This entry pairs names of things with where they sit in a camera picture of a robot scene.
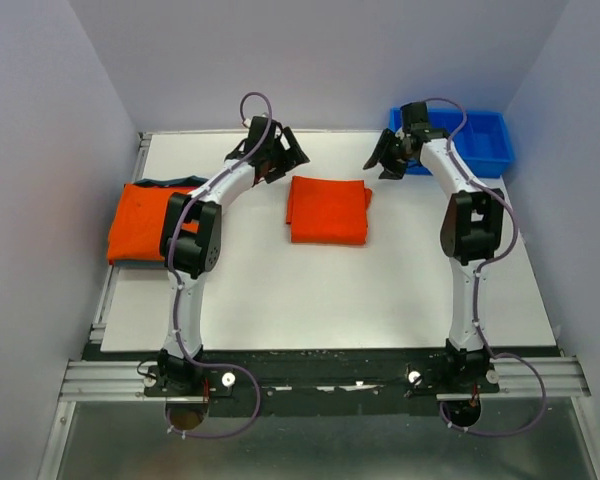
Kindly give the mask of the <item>folded dark teal shirt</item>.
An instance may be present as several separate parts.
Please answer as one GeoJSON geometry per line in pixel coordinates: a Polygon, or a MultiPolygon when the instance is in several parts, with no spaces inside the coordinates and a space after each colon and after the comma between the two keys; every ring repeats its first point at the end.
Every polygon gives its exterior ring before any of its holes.
{"type": "Polygon", "coordinates": [[[189,177],[174,178],[167,180],[145,178],[133,182],[133,185],[141,188],[181,188],[193,190],[204,185],[206,182],[206,178],[193,175],[189,177]]]}

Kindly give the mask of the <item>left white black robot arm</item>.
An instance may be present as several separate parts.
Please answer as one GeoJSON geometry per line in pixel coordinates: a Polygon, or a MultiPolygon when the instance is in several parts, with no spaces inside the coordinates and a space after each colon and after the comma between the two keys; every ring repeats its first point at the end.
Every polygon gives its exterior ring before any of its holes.
{"type": "Polygon", "coordinates": [[[290,127],[267,116],[250,120],[248,135],[225,158],[222,168],[189,193],[167,202],[159,252],[171,289],[170,324],[158,367],[181,395],[202,380],[201,312],[205,283],[221,253],[223,213],[261,182],[272,183],[309,162],[290,127]]]}

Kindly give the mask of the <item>orange t shirt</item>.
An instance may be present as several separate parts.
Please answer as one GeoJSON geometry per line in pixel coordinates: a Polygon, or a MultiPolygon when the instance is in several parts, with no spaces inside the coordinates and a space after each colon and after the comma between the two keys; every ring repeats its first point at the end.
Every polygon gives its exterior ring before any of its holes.
{"type": "Polygon", "coordinates": [[[286,224],[295,244],[363,246],[372,190],[363,180],[326,180],[294,176],[286,224]]]}

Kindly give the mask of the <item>blue plastic bin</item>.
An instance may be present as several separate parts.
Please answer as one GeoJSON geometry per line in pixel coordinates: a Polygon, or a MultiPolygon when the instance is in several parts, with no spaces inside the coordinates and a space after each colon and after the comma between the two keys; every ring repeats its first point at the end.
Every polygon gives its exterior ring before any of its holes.
{"type": "MultiPolygon", "coordinates": [[[[429,107],[429,119],[432,126],[451,133],[461,123],[462,114],[457,109],[429,107]]],[[[388,127],[395,132],[401,126],[400,109],[392,107],[388,127]]],[[[499,112],[468,110],[467,122],[454,137],[454,142],[464,162],[480,178],[501,177],[515,160],[506,123],[499,112]]],[[[430,175],[430,172],[412,163],[406,174],[430,175]]]]}

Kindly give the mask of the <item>folded orange shirt on stack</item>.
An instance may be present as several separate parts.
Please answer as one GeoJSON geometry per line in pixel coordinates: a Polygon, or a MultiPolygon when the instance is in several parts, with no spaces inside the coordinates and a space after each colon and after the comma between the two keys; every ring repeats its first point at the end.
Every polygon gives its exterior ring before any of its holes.
{"type": "Polygon", "coordinates": [[[168,200],[174,193],[187,194],[194,189],[196,186],[191,182],[184,185],[126,184],[108,234],[108,263],[163,263],[160,241],[168,200]]]}

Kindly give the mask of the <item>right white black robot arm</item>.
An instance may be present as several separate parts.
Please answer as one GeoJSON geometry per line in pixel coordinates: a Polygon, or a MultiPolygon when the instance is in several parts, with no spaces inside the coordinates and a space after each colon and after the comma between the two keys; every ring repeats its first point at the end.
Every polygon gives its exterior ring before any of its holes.
{"type": "Polygon", "coordinates": [[[400,180],[409,167],[422,166],[446,195],[440,244],[452,272],[452,320],[446,362],[439,371],[442,384],[460,392],[474,383],[476,370],[489,364],[475,292],[485,263],[495,258],[501,244],[504,196],[475,176],[455,146],[454,135],[466,124],[466,115],[448,131],[432,125],[425,101],[405,104],[400,113],[400,128],[382,131],[363,168],[381,166],[381,180],[400,180]]]}

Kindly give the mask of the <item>aluminium frame rail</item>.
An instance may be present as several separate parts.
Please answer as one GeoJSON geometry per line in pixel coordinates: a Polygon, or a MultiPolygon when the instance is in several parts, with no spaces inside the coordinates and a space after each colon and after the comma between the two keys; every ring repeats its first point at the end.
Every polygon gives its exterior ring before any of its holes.
{"type": "Polygon", "coordinates": [[[136,361],[70,361],[60,387],[63,402],[143,401],[143,377],[136,361]]]}

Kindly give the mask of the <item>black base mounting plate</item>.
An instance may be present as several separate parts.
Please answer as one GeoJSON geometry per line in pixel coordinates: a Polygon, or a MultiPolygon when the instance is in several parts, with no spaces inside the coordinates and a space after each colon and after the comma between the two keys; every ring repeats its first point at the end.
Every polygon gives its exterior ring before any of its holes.
{"type": "Polygon", "coordinates": [[[466,403],[499,390],[485,355],[456,360],[444,348],[208,350],[196,359],[159,353],[145,396],[227,418],[428,416],[442,398],[466,403]]]}

